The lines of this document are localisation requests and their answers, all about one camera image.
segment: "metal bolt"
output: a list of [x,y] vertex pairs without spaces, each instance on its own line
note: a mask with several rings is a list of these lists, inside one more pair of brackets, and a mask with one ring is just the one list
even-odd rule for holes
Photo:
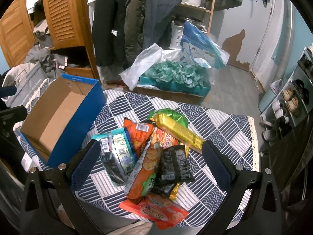
[[266,169],[265,169],[265,172],[266,172],[268,175],[272,174],[272,171],[271,171],[269,168],[266,168]]
[[30,168],[29,172],[30,172],[30,173],[34,173],[36,170],[37,170],[36,167],[32,167],[32,168]]
[[66,164],[59,164],[58,169],[62,170],[66,168]]
[[236,164],[235,167],[237,170],[243,170],[244,169],[244,167],[241,164]]

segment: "louvered door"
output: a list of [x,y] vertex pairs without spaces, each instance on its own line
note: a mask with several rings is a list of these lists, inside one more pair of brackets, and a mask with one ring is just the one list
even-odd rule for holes
[[76,0],[43,0],[55,49],[84,46]]
[[26,0],[14,0],[0,19],[0,45],[10,67],[24,63],[36,40],[26,10]]

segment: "black snack package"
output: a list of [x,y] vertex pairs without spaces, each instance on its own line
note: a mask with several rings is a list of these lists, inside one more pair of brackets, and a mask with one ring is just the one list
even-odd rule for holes
[[175,188],[176,184],[175,183],[171,183],[171,184],[164,184],[164,185],[155,185],[151,192],[158,194],[158,195],[164,195],[167,198],[170,197],[173,189]]
[[175,145],[162,151],[155,185],[192,182],[194,178],[188,168],[185,145]]

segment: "blue plastic bag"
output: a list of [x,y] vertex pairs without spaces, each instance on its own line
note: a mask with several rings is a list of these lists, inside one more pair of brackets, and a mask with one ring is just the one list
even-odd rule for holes
[[229,54],[212,42],[203,32],[189,22],[185,22],[181,38],[181,61],[205,68],[222,69],[226,66]]

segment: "green foil wrapper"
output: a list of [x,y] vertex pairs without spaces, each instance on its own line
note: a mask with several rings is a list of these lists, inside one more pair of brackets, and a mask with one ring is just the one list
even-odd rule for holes
[[164,113],[165,115],[169,116],[170,118],[174,119],[177,123],[181,124],[182,126],[188,128],[188,120],[184,117],[181,113],[172,110],[172,109],[161,109],[157,111],[150,111],[147,117],[148,120],[153,118],[156,114]]

